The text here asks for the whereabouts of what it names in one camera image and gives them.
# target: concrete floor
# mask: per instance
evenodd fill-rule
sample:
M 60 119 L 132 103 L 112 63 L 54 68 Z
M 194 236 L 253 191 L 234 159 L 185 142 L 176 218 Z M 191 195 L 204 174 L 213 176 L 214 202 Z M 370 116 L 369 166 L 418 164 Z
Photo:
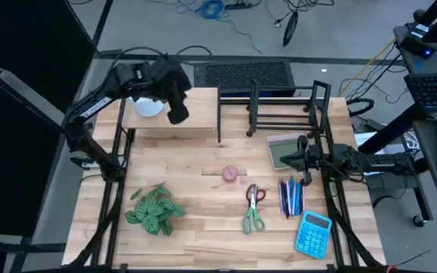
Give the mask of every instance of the concrete floor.
M 267 4 L 275 17 L 284 16 L 288 10 L 283 1 L 263 0 L 250 10 L 232 11 L 229 19 L 235 22 L 239 31 L 250 33 L 255 46 L 266 56 L 370 59 L 392 39 L 393 27 L 411 21 L 413 11 L 426 8 L 431 2 L 343 0 L 337 1 L 334 7 L 317 6 L 300 13 L 296 33 L 287 47 L 281 44 L 287 21 L 283 21 L 282 28 L 275 29 L 272 27 L 274 20 L 266 12 Z M 104 3 L 105 0 L 94 0 L 86 5 L 72 5 L 90 36 L 95 32 Z M 175 9 L 174 5 L 157 4 L 149 0 L 114 1 L 98 49 L 150 46 L 175 53 L 185 46 L 200 44 L 208 47 L 214 55 L 259 55 L 252 49 L 249 37 L 234 32 L 230 23 L 205 20 L 193 12 L 178 14 Z M 389 57 L 393 58 L 396 53 L 395 50 Z M 201 55 L 204 52 L 190 50 L 188 54 Z M 99 85 L 109 64 L 109 61 L 93 61 L 82 87 L 83 93 Z M 325 81 L 333 86 L 336 96 L 340 82 L 355 75 L 362 66 L 292 64 L 291 68 L 297 85 L 309 85 L 313 80 Z M 189 76 L 193 76 L 189 67 L 187 71 L 190 72 Z M 378 82 L 380 88 L 391 94 L 389 100 L 395 100 L 404 91 L 403 76 L 403 73 L 387 73 Z M 388 123 L 413 102 L 412 97 L 405 94 L 398 103 L 388 104 L 384 101 L 385 95 L 374 89 L 366 97 L 375 99 L 376 107 L 364 117 L 380 123 Z M 34 243 L 64 243 L 67 239 L 81 177 L 81 170 L 70 163 L 69 157 L 68 149 L 64 147 Z M 421 175 L 421 181 L 435 217 L 424 228 L 414 227 L 410 221 L 419 213 L 412 190 L 408 190 L 400 200 L 383 200 L 375 213 L 389 264 L 403 262 L 430 249 L 430 253 L 402 268 L 437 271 L 437 192 L 429 174 Z M 401 192 L 392 190 L 391 193 L 398 195 Z M 372 198 L 380 195 L 380 190 L 371 192 Z M 28 255 L 24 270 L 55 268 L 60 264 L 61 254 Z

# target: potted plant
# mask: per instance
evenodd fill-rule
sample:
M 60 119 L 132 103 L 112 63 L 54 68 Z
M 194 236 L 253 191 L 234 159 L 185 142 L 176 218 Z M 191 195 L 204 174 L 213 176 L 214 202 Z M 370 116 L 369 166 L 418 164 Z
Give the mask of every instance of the potted plant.
M 129 224 L 143 224 L 144 229 L 152 235 L 158 235 L 160 231 L 170 236 L 173 226 L 170 222 L 172 215 L 183 217 L 183 207 L 171 201 L 171 194 L 165 189 L 165 182 L 152 186 L 154 189 L 139 199 L 133 211 L 124 213 Z M 130 199 L 139 197 L 143 189 L 135 192 Z

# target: scissors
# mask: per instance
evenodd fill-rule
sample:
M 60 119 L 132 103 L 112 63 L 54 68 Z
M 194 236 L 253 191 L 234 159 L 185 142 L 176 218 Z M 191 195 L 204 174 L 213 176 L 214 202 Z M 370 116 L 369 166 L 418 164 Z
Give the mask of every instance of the scissors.
M 245 234 L 252 233 L 252 226 L 256 228 L 257 231 L 264 231 L 266 227 L 264 221 L 259 216 L 257 212 L 257 203 L 266 197 L 265 190 L 259 190 L 258 186 L 252 184 L 249 186 L 246 192 L 247 201 L 249 201 L 249 210 L 242 220 L 242 229 Z

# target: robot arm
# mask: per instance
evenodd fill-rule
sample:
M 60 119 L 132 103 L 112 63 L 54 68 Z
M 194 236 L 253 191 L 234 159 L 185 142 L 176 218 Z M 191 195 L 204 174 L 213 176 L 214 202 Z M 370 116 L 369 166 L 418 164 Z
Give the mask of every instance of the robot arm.
M 106 182 L 119 181 L 123 173 L 117 155 L 107 153 L 92 138 L 85 122 L 116 99 L 146 97 L 168 102 L 168 118 L 178 124 L 188 118 L 183 101 L 190 88 L 180 63 L 168 55 L 161 55 L 153 64 L 116 65 L 100 87 L 68 109 L 63 127 L 71 152 L 85 152 L 94 159 Z

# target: blue calculator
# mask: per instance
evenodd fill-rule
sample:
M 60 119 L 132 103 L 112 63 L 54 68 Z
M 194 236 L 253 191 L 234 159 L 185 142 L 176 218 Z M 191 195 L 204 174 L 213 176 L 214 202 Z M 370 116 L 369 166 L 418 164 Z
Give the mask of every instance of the blue calculator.
M 316 259 L 325 258 L 332 221 L 315 212 L 304 212 L 297 231 L 296 250 Z

